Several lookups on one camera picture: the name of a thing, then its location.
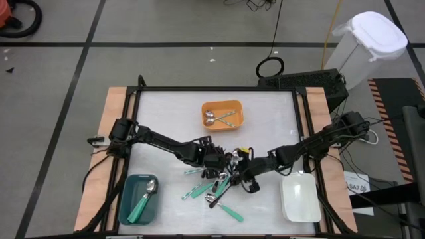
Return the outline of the teal plastic bin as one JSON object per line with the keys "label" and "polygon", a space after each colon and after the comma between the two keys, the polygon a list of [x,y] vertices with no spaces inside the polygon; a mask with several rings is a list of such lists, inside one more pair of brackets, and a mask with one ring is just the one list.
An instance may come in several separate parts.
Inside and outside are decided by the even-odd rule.
{"label": "teal plastic bin", "polygon": [[[147,184],[150,180],[155,180],[157,192],[149,197],[141,216],[135,222],[130,222],[128,216],[147,192]],[[155,175],[130,175],[125,181],[120,203],[118,216],[120,224],[126,226],[145,226],[153,222],[159,208],[158,190],[159,181]]]}

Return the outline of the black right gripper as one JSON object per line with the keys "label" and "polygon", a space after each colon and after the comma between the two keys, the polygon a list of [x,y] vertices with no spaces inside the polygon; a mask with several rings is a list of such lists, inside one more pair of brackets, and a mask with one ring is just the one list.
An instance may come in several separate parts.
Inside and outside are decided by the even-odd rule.
{"label": "black right gripper", "polygon": [[278,167],[276,157],[272,155],[272,151],[267,152],[266,157],[249,158],[249,153],[243,157],[234,157],[234,165],[238,165],[244,160],[244,170],[234,171],[232,174],[233,183],[251,182],[249,189],[244,187],[246,192],[255,193],[260,190],[260,186],[255,179],[255,176],[269,171],[275,171]]}

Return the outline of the black table frame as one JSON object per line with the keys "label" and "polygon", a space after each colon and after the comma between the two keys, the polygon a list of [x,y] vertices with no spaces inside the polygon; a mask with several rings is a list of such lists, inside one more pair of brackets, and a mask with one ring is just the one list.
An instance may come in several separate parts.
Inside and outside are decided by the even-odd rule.
{"label": "black table frame", "polygon": [[[242,103],[244,123],[231,131],[205,129],[201,106],[205,102],[224,100]],[[131,120],[181,143],[211,136],[216,146],[227,149],[251,146],[256,156],[261,157],[281,145],[297,143],[303,135],[294,90],[148,88],[141,94],[136,116]],[[202,178],[201,172],[184,175],[184,171],[196,167],[184,164],[172,153],[137,143],[132,145],[126,160],[127,178],[130,175],[155,175],[158,178],[159,208],[150,224],[120,224],[118,232],[122,235],[311,236],[315,233],[314,223],[290,222],[284,218],[279,190],[281,176],[276,172],[259,176],[260,190],[257,193],[249,194],[242,186],[233,187],[225,193],[220,203],[242,215],[244,221],[238,222],[218,206],[209,208],[204,196],[210,189],[194,199],[191,196],[181,199],[198,183],[204,186],[211,180]]]}

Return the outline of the glossy black spoon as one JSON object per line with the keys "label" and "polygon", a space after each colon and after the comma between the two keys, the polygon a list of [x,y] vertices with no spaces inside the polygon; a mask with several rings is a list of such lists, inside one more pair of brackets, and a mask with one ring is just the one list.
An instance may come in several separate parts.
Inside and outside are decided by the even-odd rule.
{"label": "glossy black spoon", "polygon": [[210,204],[209,204],[209,208],[214,208],[220,201],[220,199],[224,196],[224,194],[232,187],[235,187],[236,183],[235,182],[230,182],[228,184],[228,186],[225,188],[225,190],[223,190],[223,192],[217,196]]}

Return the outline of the black metal beam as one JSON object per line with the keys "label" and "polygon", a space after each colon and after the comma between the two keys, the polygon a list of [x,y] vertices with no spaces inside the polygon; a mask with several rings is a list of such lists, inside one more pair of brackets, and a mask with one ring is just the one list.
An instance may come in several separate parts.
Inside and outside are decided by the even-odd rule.
{"label": "black metal beam", "polygon": [[367,193],[355,193],[350,196],[351,206],[355,208],[378,207],[390,204],[402,204],[406,202],[421,203],[418,194],[409,192],[384,192],[371,191]]}

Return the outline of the dark grey post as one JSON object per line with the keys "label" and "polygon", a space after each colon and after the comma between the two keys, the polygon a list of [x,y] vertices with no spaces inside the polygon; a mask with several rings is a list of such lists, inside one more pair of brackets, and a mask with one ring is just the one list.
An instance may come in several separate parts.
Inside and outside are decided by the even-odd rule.
{"label": "dark grey post", "polygon": [[410,140],[412,163],[416,173],[415,183],[418,187],[418,202],[406,203],[408,222],[421,227],[423,231],[410,229],[411,239],[425,239],[425,104],[404,106],[402,108],[404,123]]}

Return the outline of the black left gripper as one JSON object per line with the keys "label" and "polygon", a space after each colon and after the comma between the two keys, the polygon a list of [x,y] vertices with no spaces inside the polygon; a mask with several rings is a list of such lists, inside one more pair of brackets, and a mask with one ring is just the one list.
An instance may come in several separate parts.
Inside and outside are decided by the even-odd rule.
{"label": "black left gripper", "polygon": [[[197,143],[198,151],[195,161],[195,167],[203,168],[201,177],[205,179],[215,179],[224,172],[227,163],[234,161],[233,153],[224,153],[224,149],[216,146],[212,142],[211,136],[200,137],[195,140]],[[234,172],[234,166],[228,166],[231,173]]]}

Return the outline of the white paper label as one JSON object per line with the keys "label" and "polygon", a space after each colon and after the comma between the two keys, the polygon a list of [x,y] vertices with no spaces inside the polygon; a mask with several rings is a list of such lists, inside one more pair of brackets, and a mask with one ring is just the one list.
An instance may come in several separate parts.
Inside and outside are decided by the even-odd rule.
{"label": "white paper label", "polygon": [[[349,189],[349,196],[355,195],[356,193],[367,193],[371,190],[371,186],[369,184],[369,177],[367,175],[358,175],[354,172],[345,171],[344,176],[345,182]],[[367,216],[374,215],[374,210],[372,207],[353,209],[353,212],[355,214],[363,214]]]}

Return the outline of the silver metal bracket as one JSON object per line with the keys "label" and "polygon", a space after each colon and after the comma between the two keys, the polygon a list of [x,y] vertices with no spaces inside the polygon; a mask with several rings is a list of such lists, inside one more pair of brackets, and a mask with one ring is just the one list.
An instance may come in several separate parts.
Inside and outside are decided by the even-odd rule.
{"label": "silver metal bracket", "polygon": [[104,136],[96,136],[96,137],[88,138],[87,142],[94,148],[110,145],[110,140]]}

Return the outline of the orange plastic bin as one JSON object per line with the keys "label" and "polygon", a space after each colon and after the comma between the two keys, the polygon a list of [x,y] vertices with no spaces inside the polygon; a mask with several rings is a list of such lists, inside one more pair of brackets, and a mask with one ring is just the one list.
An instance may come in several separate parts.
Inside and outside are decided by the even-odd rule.
{"label": "orange plastic bin", "polygon": [[209,131],[237,130],[244,123],[242,103],[238,100],[205,102],[201,106],[201,119]]}

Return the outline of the white lidded trash can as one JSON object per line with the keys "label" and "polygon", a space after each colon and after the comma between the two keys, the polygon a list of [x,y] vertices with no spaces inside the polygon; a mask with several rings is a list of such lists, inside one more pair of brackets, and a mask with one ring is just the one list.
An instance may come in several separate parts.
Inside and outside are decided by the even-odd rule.
{"label": "white lidded trash can", "polygon": [[384,62],[399,58],[408,44],[406,35],[388,18],[374,11],[359,13],[331,31],[342,37],[325,64],[345,78],[351,90]]}

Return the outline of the orange vacuum cleaner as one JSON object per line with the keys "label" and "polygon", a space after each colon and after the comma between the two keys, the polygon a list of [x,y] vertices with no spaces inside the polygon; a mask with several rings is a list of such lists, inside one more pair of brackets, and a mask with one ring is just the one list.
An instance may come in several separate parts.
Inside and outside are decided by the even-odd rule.
{"label": "orange vacuum cleaner", "polygon": [[11,8],[7,0],[0,0],[0,28],[6,25],[9,17],[11,17]]}

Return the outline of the black hazard striped mat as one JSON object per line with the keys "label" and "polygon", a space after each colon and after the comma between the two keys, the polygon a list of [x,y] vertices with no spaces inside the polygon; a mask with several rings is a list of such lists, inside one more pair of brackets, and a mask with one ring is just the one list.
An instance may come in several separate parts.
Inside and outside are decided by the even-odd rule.
{"label": "black hazard striped mat", "polygon": [[415,78],[375,78],[367,82],[402,177],[406,183],[413,183],[416,173],[402,108],[425,104],[425,92]]}

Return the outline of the white plastic bin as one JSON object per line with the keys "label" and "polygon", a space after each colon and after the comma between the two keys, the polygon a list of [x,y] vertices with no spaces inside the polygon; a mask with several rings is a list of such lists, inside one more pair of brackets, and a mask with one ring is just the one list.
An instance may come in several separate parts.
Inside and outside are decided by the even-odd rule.
{"label": "white plastic bin", "polygon": [[322,215],[315,177],[310,173],[283,176],[280,183],[282,213],[290,222],[316,223]]}

